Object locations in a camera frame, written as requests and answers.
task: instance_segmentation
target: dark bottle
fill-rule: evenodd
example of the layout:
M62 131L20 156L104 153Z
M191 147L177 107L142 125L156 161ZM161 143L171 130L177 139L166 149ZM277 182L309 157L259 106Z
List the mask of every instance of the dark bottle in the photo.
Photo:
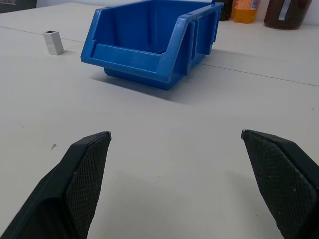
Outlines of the dark bottle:
M270 0L265 26L277 29L296 29L304 21L312 0Z
M231 11L233 9L233 0L217 0L217 2L223 2L224 7L220 12L220 21L227 21L231 16Z

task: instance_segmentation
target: blue plastic bin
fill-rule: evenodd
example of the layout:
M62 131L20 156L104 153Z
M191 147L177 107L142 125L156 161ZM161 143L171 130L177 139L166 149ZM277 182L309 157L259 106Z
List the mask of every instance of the blue plastic bin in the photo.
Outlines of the blue plastic bin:
M168 90L210 54L222 7L215 0L144 0L97 9L81 60Z

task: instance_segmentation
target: table surface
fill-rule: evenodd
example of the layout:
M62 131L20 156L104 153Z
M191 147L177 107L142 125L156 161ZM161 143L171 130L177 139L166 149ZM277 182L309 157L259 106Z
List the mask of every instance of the table surface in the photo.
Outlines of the table surface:
M0 14L0 233L73 142L111 131L88 238L281 239L240 135L276 134L319 163L319 27L221 22L212 54L163 91L81 63L96 8ZM47 30L64 54L48 54Z

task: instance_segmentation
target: white block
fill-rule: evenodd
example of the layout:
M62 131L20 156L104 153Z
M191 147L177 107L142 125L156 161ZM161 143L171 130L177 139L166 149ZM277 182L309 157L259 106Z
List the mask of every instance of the white block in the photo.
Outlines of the white block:
M46 31L43 33L49 54L60 55L64 52L61 37L58 31Z

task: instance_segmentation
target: small debris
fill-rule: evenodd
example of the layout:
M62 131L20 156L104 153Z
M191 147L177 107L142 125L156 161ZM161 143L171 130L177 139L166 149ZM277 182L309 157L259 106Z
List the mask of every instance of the small debris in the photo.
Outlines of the small debris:
M54 149L55 147L57 147L57 145L54 143L50 151L52 151L52 149Z

